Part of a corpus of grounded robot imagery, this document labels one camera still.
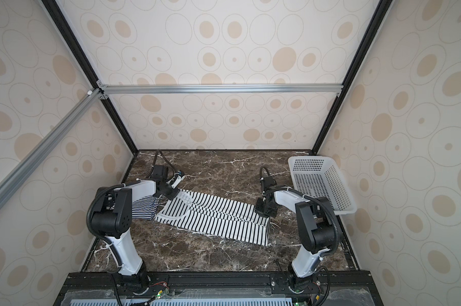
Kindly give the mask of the blue white striped tank top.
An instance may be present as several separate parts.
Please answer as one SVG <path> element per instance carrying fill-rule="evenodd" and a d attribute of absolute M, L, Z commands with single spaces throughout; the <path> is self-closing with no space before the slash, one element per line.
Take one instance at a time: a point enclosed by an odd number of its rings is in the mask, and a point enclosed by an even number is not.
<path fill-rule="evenodd" d="M 152 220 L 157 213 L 159 198 L 154 196 L 145 196 L 132 203 L 132 217 L 134 219 Z"/>

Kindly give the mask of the black white striped tank top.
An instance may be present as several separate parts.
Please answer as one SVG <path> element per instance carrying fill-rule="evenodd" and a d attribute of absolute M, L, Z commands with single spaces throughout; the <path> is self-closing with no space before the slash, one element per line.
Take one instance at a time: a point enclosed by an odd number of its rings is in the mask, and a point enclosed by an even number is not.
<path fill-rule="evenodd" d="M 183 189 L 155 220 L 191 232 L 268 245 L 270 220 L 258 215 L 254 205 L 220 196 Z"/>

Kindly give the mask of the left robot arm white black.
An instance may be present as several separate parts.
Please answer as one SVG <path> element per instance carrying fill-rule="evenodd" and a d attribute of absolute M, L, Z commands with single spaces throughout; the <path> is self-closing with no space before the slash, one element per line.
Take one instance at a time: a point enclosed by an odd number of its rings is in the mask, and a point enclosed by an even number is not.
<path fill-rule="evenodd" d="M 111 273 L 115 283 L 137 295 L 147 291 L 150 278 L 132 241 L 132 207 L 161 196 L 174 199 L 185 174 L 179 171 L 168 178 L 168 171 L 167 166 L 155 165 L 146 179 L 99 188 L 86 215 L 89 232 L 106 244 L 117 264 Z"/>

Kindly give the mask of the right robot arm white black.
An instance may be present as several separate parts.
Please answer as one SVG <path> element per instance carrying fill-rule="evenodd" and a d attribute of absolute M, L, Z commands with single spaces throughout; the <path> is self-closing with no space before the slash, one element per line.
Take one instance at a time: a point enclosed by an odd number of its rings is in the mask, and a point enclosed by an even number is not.
<path fill-rule="evenodd" d="M 279 186 L 271 176 L 262 177 L 261 197 L 255 212 L 264 218 L 274 218 L 279 206 L 296 214 L 301 243 L 298 255 L 289 265 L 287 275 L 293 292 L 303 291 L 321 261 L 334 254 L 343 237 L 331 202 L 326 197 L 314 198 L 291 187 Z"/>

